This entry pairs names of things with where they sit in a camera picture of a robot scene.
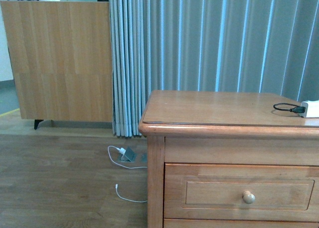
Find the baseboard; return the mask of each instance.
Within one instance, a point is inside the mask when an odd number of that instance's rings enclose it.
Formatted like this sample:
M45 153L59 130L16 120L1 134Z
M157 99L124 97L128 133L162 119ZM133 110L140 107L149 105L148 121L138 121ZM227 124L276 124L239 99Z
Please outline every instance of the baseboard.
M7 87L14 87L14 86L15 86L14 80L0 81L0 89L7 88Z

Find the dresser top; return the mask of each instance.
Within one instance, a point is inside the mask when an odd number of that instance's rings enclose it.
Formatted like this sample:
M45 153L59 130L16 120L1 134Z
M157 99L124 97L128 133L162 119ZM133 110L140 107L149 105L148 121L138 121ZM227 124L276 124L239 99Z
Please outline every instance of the dresser top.
M151 125L163 128L166 125L201 125L319 129L317 118L302 118L273 108L274 104L282 102L300 105L294 100L269 93L154 91L140 129L145 130Z

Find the gray curtain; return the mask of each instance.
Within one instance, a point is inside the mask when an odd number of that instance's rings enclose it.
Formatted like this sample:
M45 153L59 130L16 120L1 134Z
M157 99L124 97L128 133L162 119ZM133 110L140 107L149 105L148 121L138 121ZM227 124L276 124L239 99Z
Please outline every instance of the gray curtain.
M152 90L319 99L319 0L110 0L114 129Z
M154 89L319 99L319 0L147 0Z
M146 104L143 0L110 0L113 63L113 131L140 135Z

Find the wooden knob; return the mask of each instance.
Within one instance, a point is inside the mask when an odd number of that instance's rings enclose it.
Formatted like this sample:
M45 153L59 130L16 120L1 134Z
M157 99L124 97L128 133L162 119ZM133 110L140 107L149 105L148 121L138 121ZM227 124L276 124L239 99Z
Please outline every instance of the wooden knob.
M255 202L256 198L251 192L246 191L243 193L243 200L246 204L252 204Z

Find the dresser drawer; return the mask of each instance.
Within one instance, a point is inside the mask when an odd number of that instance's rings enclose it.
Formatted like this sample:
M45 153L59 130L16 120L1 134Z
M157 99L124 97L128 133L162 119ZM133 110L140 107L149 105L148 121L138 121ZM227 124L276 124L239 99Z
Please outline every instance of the dresser drawer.
M166 164L164 217L319 221L319 169Z
M319 166L316 139L165 139L165 162Z
M165 219L164 228L318 228L318 223Z

